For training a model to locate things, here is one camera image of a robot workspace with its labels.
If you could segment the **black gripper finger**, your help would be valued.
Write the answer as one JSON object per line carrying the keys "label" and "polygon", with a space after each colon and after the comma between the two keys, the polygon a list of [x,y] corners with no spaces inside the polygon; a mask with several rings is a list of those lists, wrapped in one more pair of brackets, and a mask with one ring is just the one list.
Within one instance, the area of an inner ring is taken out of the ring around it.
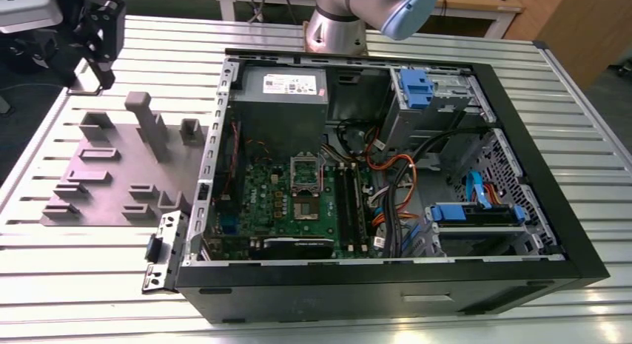
{"label": "black gripper finger", "polygon": [[96,27],[95,64],[92,71],[103,90],[112,88],[115,75],[112,64],[124,45],[124,1],[96,0],[91,19]]}
{"label": "black gripper finger", "polygon": [[83,58],[92,63],[102,62],[98,22],[99,13],[95,10],[86,10],[79,15],[74,28],[75,46]]}

